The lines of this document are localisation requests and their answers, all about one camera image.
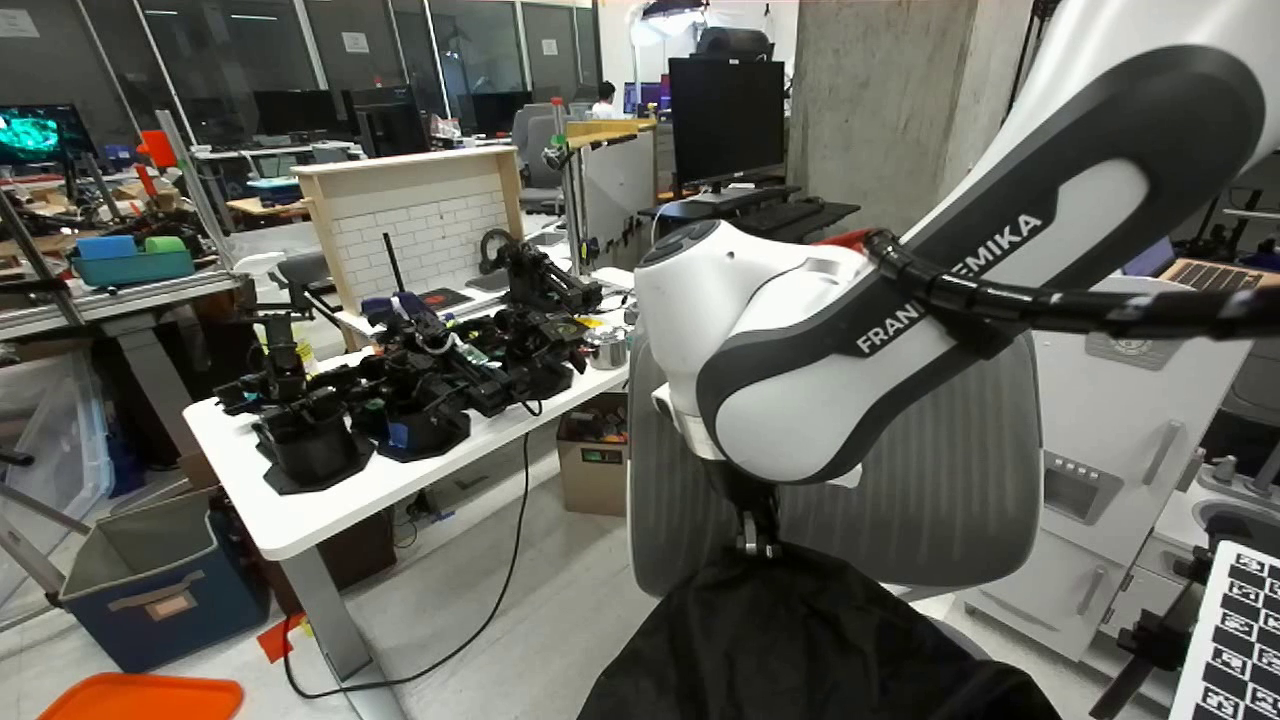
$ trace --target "plastic container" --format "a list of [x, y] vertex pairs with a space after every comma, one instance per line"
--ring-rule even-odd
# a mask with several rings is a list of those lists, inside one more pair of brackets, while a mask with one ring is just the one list
[[148, 671], [267, 621], [214, 530], [208, 495], [101, 518], [60, 593], [84, 633], [126, 666]]
[[133, 236], [84, 236], [75, 245], [75, 253], [84, 261], [138, 254], [138, 241]]
[[303, 184], [297, 174], [253, 174], [248, 193], [264, 198], [264, 209], [303, 198]]
[[[84, 518], [108, 501], [117, 484], [108, 412], [84, 352], [0, 369], [0, 447], [37, 454], [30, 467], [6, 467], [6, 484], [48, 509]], [[39, 552], [52, 552], [70, 537], [70, 526], [15, 503], [0, 503], [0, 511]], [[23, 578], [0, 552], [0, 602]]]
[[130, 283], [158, 283], [171, 275], [192, 275], [192, 253], [181, 245], [159, 245], [164, 253], [133, 253], [133, 254], [97, 254], [97, 245], [74, 253], [74, 262], [84, 283], [92, 286], [130, 286]]
[[39, 720], [235, 720], [242, 703], [235, 680], [101, 671], [70, 686]]

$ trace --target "blue bin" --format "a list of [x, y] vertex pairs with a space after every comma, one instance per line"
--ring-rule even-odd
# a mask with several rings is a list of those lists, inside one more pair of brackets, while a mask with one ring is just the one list
[[101, 518], [60, 601], [126, 671], [171, 662], [267, 621], [264, 589], [243, 578], [214, 530], [206, 495]]
[[139, 253], [133, 236], [130, 241], [119, 241], [119, 236], [81, 241], [74, 253], [74, 262], [75, 262], [81, 280], [92, 286], [158, 283], [158, 280], [197, 271], [187, 246]]

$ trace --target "gray floor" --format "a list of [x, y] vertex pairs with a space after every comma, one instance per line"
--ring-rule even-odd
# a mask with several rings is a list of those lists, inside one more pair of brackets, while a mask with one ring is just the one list
[[[438, 659], [479, 623], [505, 576], [513, 518], [516, 509], [505, 509], [430, 557], [407, 542], [399, 546], [406, 562], [395, 572], [354, 593], [358, 621], [370, 627], [387, 671], [412, 671]], [[412, 717], [438, 720], [575, 717], [595, 671], [624, 647], [650, 609], [652, 601], [634, 578], [624, 518], [571, 515], [562, 509], [558, 484], [543, 484], [533, 495], [524, 557], [505, 616], [456, 662], [399, 686], [399, 699]], [[1072, 720], [1090, 717], [1090, 703], [1099, 695], [1099, 680], [966, 616], [947, 594], [916, 609], [955, 623], [997, 659], [1033, 671]], [[66, 613], [13, 627], [0, 635], [0, 717], [39, 717], [87, 671], [112, 671], [112, 659]], [[267, 662], [253, 635], [164, 671], [242, 680], [248, 695], [242, 717], [248, 720], [354, 717], [346, 699], [297, 699], [280, 662]], [[297, 671], [309, 686], [334, 683], [313, 639], [299, 639]]]

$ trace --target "black bag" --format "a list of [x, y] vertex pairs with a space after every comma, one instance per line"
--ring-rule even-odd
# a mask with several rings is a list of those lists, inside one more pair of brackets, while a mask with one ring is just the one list
[[1018, 666], [977, 659], [840, 561], [786, 546], [703, 568], [603, 666], [581, 720], [1058, 720]]

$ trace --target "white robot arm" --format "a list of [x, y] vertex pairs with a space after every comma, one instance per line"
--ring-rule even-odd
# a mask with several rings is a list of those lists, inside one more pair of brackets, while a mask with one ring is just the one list
[[770, 484], [832, 478], [1009, 329], [1278, 329], [1263, 291], [1075, 291], [1280, 148], [1278, 37], [1278, 0], [1068, 0], [985, 158], [878, 261], [730, 223], [670, 236], [636, 297], [677, 432]]

